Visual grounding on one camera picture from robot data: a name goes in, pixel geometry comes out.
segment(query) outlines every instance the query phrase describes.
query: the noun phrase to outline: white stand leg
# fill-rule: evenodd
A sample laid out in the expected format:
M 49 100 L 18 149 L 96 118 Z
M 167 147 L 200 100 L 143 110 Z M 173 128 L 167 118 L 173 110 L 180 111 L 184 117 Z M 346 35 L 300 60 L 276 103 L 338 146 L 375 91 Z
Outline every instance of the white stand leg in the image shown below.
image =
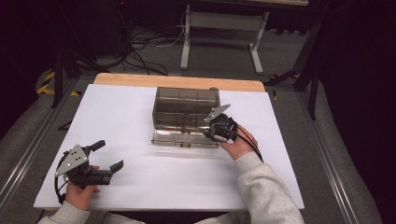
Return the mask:
M 262 33 L 264 32 L 265 24 L 268 21 L 268 15 L 269 15 L 268 12 L 264 12 L 264 14 L 262 15 L 262 22 L 260 24 L 259 30 L 257 31 L 256 41 L 254 42 L 254 44 L 253 43 L 249 44 L 251 58 L 253 60 L 254 67 L 256 69 L 256 73 L 259 75 L 262 75 L 263 71 L 262 71 L 262 63 L 260 62 L 257 48 L 259 47 L 260 42 L 262 40 Z
M 189 55 L 190 55 L 190 15 L 191 6 L 187 5 L 186 9 L 186 30 L 184 31 L 184 46 L 183 53 L 181 54 L 180 68 L 186 70 L 189 66 Z

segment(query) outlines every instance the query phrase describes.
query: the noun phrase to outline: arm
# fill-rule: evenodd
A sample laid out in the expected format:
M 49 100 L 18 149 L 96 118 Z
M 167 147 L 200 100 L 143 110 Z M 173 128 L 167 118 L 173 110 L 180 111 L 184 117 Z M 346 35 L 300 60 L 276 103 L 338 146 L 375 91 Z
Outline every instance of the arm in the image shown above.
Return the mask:
M 43 217 L 38 224 L 83 224 L 90 216 L 88 209 L 91 197 L 100 190 L 96 186 L 81 189 L 78 186 L 67 185 L 66 199 L 62 207 L 52 217 Z
M 254 137 L 246 129 L 239 128 L 242 131 L 238 133 L 248 136 L 257 146 Z M 260 161 L 248 144 L 237 138 L 232 144 L 221 143 L 221 146 L 229 152 L 239 171 L 238 186 L 251 223 L 304 223 L 283 181 L 268 164 Z

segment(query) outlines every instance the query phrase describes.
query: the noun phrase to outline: person's left hand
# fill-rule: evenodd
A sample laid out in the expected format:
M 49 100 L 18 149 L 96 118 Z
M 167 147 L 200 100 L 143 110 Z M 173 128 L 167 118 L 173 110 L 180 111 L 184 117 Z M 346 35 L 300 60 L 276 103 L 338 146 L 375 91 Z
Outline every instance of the person's left hand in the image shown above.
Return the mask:
M 91 197 L 94 193 L 99 193 L 96 185 L 91 185 L 81 189 L 79 186 L 68 184 L 66 188 L 66 201 L 80 210 L 87 211 L 91 205 Z

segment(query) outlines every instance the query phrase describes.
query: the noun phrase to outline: metal rail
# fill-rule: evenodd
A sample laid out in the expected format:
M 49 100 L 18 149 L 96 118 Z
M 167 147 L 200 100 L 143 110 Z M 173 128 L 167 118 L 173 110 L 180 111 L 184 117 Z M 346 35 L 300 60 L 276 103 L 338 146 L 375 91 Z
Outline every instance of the metal rail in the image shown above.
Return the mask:
M 299 104 L 304 111 L 304 116 L 309 125 L 309 129 L 312 131 L 314 138 L 318 144 L 318 154 L 320 160 L 323 164 L 324 170 L 326 172 L 327 177 L 329 178 L 330 185 L 332 186 L 332 191 L 334 196 L 340 206 L 341 213 L 343 214 L 344 220 L 346 223 L 358 224 L 359 221 L 356 218 L 355 212 L 353 211 L 352 205 L 347 197 L 346 189 L 344 183 L 342 181 L 341 176 L 338 174 L 333 162 L 332 157 L 326 147 L 326 144 L 323 140 L 323 136 L 320 132 L 318 124 L 311 119 L 311 116 L 307 110 L 308 102 L 304 97 L 302 92 L 296 92 L 297 99 Z
M 35 156 L 37 155 L 45 139 L 47 138 L 47 135 L 49 133 L 53 121 L 55 121 L 59 111 L 61 110 L 62 106 L 64 105 L 64 102 L 67 99 L 67 96 L 74 89 L 77 82 L 78 82 L 77 79 L 70 79 L 70 81 L 66 84 L 66 88 L 64 89 L 63 99 L 55 108 L 52 108 L 50 110 L 45 120 L 41 124 L 40 129 L 38 130 L 37 134 L 32 140 L 31 144 L 29 145 L 28 148 L 26 148 L 26 151 L 21 157 L 20 161 L 12 170 L 11 175 L 7 180 L 7 183 L 3 186 L 2 190 L 0 191 L 0 217 L 6 211 L 9 201 L 14 196 L 15 192 L 18 189 L 18 186 L 22 182 L 24 176 L 29 170 L 29 167 L 33 163 Z

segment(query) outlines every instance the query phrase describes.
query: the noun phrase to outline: gray sleeve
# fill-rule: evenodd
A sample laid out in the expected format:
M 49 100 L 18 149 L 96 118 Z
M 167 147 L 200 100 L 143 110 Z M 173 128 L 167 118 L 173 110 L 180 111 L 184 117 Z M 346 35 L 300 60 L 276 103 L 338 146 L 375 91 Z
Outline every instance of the gray sleeve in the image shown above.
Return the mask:
M 84 224 L 89 216 L 89 211 L 80 210 L 70 203 L 64 202 L 55 215 L 43 217 L 38 224 Z
M 254 152 L 235 162 L 238 186 L 247 204 L 251 223 L 304 223 L 283 181 Z

